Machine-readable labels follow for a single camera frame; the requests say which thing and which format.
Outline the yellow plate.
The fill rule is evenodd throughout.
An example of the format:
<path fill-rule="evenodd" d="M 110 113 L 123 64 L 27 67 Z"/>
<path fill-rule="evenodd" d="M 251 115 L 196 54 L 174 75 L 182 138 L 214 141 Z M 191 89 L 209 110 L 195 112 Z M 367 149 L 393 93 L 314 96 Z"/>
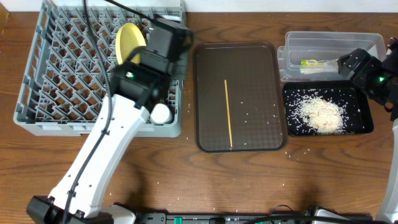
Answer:
<path fill-rule="evenodd" d="M 124 24 L 116 34 L 115 52 L 118 64 L 122 64 L 137 47 L 145 47 L 146 41 L 139 28 L 133 23 Z"/>

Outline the green white snack wrapper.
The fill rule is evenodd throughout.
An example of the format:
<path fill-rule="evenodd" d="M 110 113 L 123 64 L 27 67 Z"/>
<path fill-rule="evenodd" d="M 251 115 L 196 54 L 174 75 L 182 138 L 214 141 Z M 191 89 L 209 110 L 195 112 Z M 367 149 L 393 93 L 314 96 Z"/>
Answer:
<path fill-rule="evenodd" d="M 315 59 L 302 59 L 301 66 L 315 66 L 315 67 L 337 67 L 338 60 L 315 60 Z"/>

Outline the light blue bowl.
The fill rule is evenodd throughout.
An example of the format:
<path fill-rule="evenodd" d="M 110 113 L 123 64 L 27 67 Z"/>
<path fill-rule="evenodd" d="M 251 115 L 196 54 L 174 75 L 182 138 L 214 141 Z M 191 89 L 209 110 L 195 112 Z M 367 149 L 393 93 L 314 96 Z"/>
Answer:
<path fill-rule="evenodd" d="M 161 15 L 161 17 L 164 19 L 170 20 L 170 21 L 178 22 L 178 23 L 182 22 L 182 18 L 179 16 Z"/>

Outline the white paper cup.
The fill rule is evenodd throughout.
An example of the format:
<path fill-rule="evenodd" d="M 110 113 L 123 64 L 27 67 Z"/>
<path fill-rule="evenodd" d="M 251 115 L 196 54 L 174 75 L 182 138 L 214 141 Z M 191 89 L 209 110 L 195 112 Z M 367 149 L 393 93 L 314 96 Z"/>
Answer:
<path fill-rule="evenodd" d="M 172 112 L 165 104 L 158 103 L 154 106 L 150 114 L 150 121 L 156 125 L 163 125 L 172 121 Z"/>

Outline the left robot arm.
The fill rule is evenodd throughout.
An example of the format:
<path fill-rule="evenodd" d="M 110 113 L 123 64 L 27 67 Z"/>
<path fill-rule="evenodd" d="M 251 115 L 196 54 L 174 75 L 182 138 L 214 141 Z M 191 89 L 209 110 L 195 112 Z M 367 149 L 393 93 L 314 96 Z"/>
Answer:
<path fill-rule="evenodd" d="M 107 98 L 68 172 L 49 196 L 34 196 L 27 214 L 35 223 L 135 223 L 122 205 L 103 207 L 114 171 L 154 107 L 167 97 L 181 54 L 193 44 L 185 25 L 158 17 L 148 44 L 136 47 L 107 79 Z"/>

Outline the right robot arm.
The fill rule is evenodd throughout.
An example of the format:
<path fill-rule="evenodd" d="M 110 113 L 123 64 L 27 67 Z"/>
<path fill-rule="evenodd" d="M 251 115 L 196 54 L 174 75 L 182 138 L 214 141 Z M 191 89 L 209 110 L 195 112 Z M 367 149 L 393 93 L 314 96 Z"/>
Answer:
<path fill-rule="evenodd" d="M 337 65 L 341 77 L 352 82 L 390 114 L 391 164 L 376 221 L 397 223 L 397 38 L 390 38 L 384 60 L 379 60 L 364 49 L 355 49 L 341 56 Z"/>

